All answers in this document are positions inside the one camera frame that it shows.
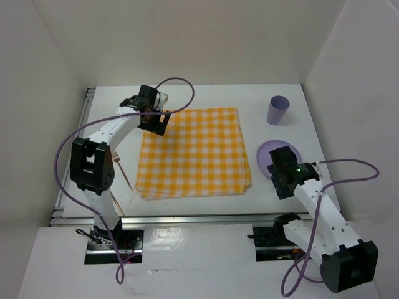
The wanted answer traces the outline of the lilac plastic plate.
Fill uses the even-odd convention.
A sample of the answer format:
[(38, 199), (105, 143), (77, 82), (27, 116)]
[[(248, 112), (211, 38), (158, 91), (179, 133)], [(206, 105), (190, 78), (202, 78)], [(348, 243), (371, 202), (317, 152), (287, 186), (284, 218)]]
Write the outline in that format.
[(258, 148), (257, 153), (256, 153), (257, 165), (258, 165), (260, 171), (262, 172), (262, 174), (265, 175), (265, 177), (267, 177), (268, 179), (271, 178), (271, 174), (267, 168), (269, 165), (272, 164), (270, 152), (272, 150), (276, 150), (278, 148), (285, 147), (285, 146), (290, 147), (290, 149), (295, 154), (299, 164), (303, 163), (302, 156), (300, 155), (300, 153), (298, 152), (296, 147), (293, 146), (292, 144), (290, 144), (286, 141), (282, 141), (282, 140), (268, 140), (268, 141), (264, 142)]

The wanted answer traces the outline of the yellow white checkered cloth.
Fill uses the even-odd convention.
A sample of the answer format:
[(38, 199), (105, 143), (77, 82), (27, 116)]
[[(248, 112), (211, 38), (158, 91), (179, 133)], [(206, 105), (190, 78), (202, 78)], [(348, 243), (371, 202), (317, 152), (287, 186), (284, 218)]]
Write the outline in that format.
[(187, 109), (144, 132), (136, 190), (146, 200), (243, 194), (251, 186), (237, 108)]

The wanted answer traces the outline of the copper fork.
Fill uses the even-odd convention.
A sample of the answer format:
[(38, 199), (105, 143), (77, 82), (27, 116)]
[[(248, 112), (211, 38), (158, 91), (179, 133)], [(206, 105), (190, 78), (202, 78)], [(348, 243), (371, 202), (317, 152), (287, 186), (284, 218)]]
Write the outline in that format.
[(129, 181), (129, 179), (128, 179), (128, 177), (127, 177), (127, 175), (126, 175), (126, 173), (125, 173), (125, 171), (124, 171), (124, 169), (123, 169), (123, 167), (122, 167), (122, 165), (120, 163), (120, 156), (118, 155), (118, 153), (116, 151), (114, 151), (112, 153), (112, 159), (113, 159), (113, 162), (118, 165), (118, 167), (119, 167), (119, 169), (120, 169), (120, 171), (122, 173), (122, 176), (123, 176), (125, 182), (127, 183), (127, 186), (132, 191), (133, 190), (132, 185), (131, 185), (131, 183), (130, 183), (130, 181)]

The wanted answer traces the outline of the lilac plastic cup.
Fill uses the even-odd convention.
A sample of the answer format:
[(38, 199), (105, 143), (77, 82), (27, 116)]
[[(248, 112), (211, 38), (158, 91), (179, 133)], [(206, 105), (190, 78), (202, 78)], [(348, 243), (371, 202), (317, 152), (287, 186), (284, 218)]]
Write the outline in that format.
[(267, 112), (267, 122), (270, 125), (278, 125), (290, 107), (290, 101), (282, 96), (276, 95), (270, 99)]

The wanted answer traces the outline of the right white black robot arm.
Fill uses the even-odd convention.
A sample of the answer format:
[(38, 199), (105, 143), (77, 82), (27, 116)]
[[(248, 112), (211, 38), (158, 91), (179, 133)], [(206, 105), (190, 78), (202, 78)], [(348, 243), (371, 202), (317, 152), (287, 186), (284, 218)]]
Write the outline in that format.
[(319, 266), (322, 281), (333, 293), (371, 282), (377, 246), (363, 241), (332, 202), (327, 189), (336, 182), (323, 184), (319, 163), (298, 163), (289, 146), (272, 150), (270, 156), (272, 163), (267, 168), (278, 198), (296, 197), (313, 220), (308, 226), (299, 215), (287, 213), (274, 221), (274, 241), (292, 242), (304, 252), (299, 276), (291, 290), (281, 292), (282, 296), (287, 298), (297, 290), (310, 260)]

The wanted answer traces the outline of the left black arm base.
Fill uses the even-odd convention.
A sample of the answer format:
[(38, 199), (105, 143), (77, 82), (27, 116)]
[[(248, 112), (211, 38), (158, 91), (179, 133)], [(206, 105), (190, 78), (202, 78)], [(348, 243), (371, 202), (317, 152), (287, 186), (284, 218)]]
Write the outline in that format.
[[(82, 229), (76, 229), (75, 232), (87, 238), (84, 264), (106, 265), (119, 263), (115, 248), (107, 233), (102, 236), (94, 228), (91, 228), (89, 232)], [(143, 229), (123, 229), (114, 236), (118, 252), (126, 264), (142, 263), (143, 237)]]

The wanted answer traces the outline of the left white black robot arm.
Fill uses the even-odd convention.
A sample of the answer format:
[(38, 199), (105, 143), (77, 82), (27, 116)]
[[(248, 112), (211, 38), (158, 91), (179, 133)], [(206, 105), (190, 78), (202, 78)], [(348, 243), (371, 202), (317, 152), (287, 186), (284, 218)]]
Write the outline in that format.
[(169, 115), (162, 117), (168, 95), (148, 85), (138, 95), (119, 104), (116, 118), (87, 138), (76, 138), (71, 147), (70, 179), (89, 202), (94, 228), (102, 233), (101, 241), (110, 249), (123, 243), (122, 221), (113, 205), (110, 188), (115, 179), (112, 153), (135, 128), (164, 135)]

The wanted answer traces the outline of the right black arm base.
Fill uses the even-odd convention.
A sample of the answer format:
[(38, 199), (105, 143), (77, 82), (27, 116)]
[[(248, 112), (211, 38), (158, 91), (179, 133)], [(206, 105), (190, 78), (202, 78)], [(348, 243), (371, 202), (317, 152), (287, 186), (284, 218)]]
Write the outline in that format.
[(295, 213), (287, 213), (274, 219), (272, 226), (253, 227), (248, 239), (254, 241), (257, 262), (294, 260), (302, 257), (304, 251), (286, 239), (283, 225), (289, 221), (301, 220)]

